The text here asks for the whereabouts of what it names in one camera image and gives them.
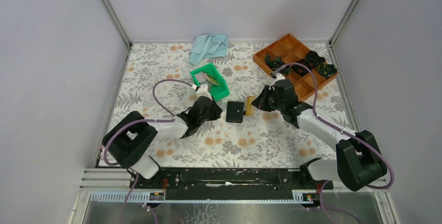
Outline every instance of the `brown wooden organizer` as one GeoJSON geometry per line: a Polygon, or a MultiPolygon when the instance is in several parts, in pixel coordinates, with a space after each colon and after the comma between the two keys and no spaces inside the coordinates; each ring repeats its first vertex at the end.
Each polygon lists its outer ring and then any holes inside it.
{"type": "MultiPolygon", "coordinates": [[[[266,55],[270,55],[272,60],[274,60],[275,57],[280,56],[283,62],[288,64],[305,58],[305,55],[309,51],[310,49],[302,44],[293,35],[287,34],[278,41],[253,55],[253,61],[258,64],[258,66],[264,70],[267,75],[271,76],[272,69],[269,68],[264,61],[264,57],[266,55]]],[[[335,79],[338,75],[338,73],[336,73],[332,77],[325,79],[318,72],[316,72],[316,68],[312,71],[316,79],[318,90],[322,89],[329,82],[333,81],[333,79],[335,79]]],[[[301,77],[292,70],[290,74],[285,75],[285,77],[294,85],[294,90],[298,95],[299,101],[304,102],[315,93],[313,79],[310,74],[306,74],[301,77]]]]}

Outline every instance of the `blue towel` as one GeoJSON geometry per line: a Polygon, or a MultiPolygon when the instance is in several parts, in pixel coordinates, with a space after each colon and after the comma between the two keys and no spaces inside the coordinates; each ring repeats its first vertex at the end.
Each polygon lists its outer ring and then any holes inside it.
{"type": "Polygon", "coordinates": [[[203,58],[225,57],[228,47],[229,38],[226,35],[198,36],[190,51],[189,62],[196,66],[203,58]]]}

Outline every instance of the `gray wall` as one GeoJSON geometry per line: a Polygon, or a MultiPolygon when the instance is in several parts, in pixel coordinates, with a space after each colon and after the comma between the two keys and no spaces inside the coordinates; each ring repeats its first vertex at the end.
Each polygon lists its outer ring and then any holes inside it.
{"type": "Polygon", "coordinates": [[[65,223],[125,47],[99,0],[0,0],[0,223],[65,223]]]}
{"type": "Polygon", "coordinates": [[[361,0],[336,50],[360,124],[396,173],[401,222],[440,223],[440,0],[361,0]]]}
{"type": "Polygon", "coordinates": [[[110,0],[133,41],[329,39],[351,0],[110,0]]]}

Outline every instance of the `floral pattern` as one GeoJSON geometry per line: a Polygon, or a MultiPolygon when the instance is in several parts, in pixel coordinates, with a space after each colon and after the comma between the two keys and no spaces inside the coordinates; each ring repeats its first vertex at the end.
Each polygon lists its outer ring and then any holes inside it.
{"type": "MultiPolygon", "coordinates": [[[[223,109],[221,119],[205,123],[186,139],[153,142],[147,152],[161,166],[187,167],[278,167],[297,168],[314,157],[335,158],[335,153],[315,136],[286,123],[277,112],[255,110],[243,123],[225,121],[228,101],[242,101],[258,95],[272,78],[253,60],[253,54],[267,44],[229,44],[224,58],[203,58],[197,67],[213,63],[227,82],[230,95],[217,102],[223,109]]],[[[325,43],[306,44],[326,57],[325,43]]],[[[179,79],[192,82],[190,72],[196,66],[188,62],[191,44],[134,44],[115,105],[109,130],[129,112],[137,110],[147,118],[167,118],[152,96],[152,86],[159,80],[179,79]]],[[[185,85],[164,82],[157,87],[157,97],[174,113],[192,106],[195,92],[185,85]]],[[[313,97],[307,100],[313,103],[313,97]]],[[[344,102],[336,81],[318,93],[317,111],[342,126],[348,126],[344,102]]],[[[100,152],[99,166],[106,166],[100,152]]]]}

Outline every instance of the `green tray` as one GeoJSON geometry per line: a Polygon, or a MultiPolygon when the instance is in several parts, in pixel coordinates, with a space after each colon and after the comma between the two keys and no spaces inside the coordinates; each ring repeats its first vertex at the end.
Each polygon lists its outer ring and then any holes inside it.
{"type": "Polygon", "coordinates": [[[200,72],[207,73],[209,76],[212,76],[213,78],[215,78],[215,80],[218,82],[219,86],[212,85],[210,87],[210,94],[213,96],[215,101],[218,101],[221,98],[224,98],[224,97],[230,95],[229,88],[227,87],[227,83],[224,80],[224,78],[219,74],[218,70],[216,70],[215,65],[213,65],[212,63],[209,63],[209,64],[204,65],[203,67],[200,67],[196,70],[192,70],[190,72],[190,74],[192,75],[193,81],[198,86],[200,85],[200,83],[195,78],[195,75],[200,72]]]}

